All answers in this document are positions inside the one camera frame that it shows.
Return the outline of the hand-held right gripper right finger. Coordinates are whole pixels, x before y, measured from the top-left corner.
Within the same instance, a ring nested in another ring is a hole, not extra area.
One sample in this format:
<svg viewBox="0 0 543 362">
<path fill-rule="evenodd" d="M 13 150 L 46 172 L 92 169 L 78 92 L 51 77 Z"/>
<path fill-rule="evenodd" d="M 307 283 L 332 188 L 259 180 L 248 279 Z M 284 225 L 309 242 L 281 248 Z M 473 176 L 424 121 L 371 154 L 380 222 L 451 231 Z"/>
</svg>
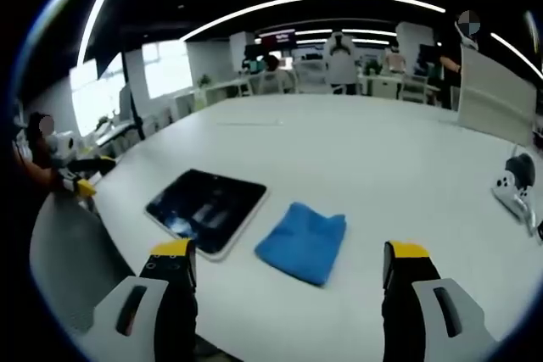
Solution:
<svg viewBox="0 0 543 362">
<path fill-rule="evenodd" d="M 385 361 L 484 361 L 497 347 L 483 309 L 416 243 L 384 244 L 382 316 Z"/>
</svg>

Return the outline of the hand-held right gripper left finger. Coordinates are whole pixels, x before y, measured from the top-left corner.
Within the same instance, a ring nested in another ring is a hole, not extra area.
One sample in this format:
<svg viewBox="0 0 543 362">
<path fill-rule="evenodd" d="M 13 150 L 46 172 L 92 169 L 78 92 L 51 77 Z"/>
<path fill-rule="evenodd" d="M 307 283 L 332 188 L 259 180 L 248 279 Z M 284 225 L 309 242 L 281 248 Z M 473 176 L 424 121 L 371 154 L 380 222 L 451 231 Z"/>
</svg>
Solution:
<svg viewBox="0 0 543 362">
<path fill-rule="evenodd" d="M 91 361 L 193 361 L 196 287 L 193 240 L 157 245 L 94 308 L 81 350 Z"/>
</svg>

